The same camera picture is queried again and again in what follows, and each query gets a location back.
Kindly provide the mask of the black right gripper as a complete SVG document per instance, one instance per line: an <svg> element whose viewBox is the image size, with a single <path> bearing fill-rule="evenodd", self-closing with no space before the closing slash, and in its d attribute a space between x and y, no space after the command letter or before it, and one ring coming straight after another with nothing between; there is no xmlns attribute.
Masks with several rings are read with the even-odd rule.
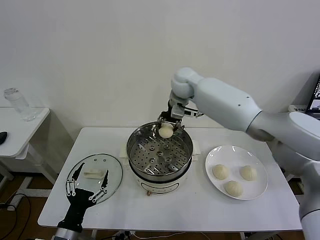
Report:
<svg viewBox="0 0 320 240"><path fill-rule="evenodd" d="M172 117L172 108L175 105L177 105L178 109L180 110L180 107L182 106L182 104L180 102L176 102L172 99L170 99L168 101L167 111L162 111L157 118L157 123L158 123L159 129L162 127L162 124L164 122L174 123L174 128L173 128L174 131L183 130L185 128L185 126L182 125L182 118L181 117L180 118Z"/></svg>

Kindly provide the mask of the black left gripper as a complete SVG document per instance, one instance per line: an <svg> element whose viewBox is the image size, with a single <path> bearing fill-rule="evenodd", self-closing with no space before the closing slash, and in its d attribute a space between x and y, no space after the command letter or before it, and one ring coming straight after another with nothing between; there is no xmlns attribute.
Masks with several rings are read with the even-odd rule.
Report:
<svg viewBox="0 0 320 240"><path fill-rule="evenodd" d="M93 207L98 200L100 200L107 192L109 170L106 171L100 190L94 192L76 188L76 181L78 180L84 162L77 164L69 173L66 179L66 196L70 203L68 211L62 221L57 225L58 228L63 228L71 231L81 233L83 230L82 223L86 210Z"/></svg>

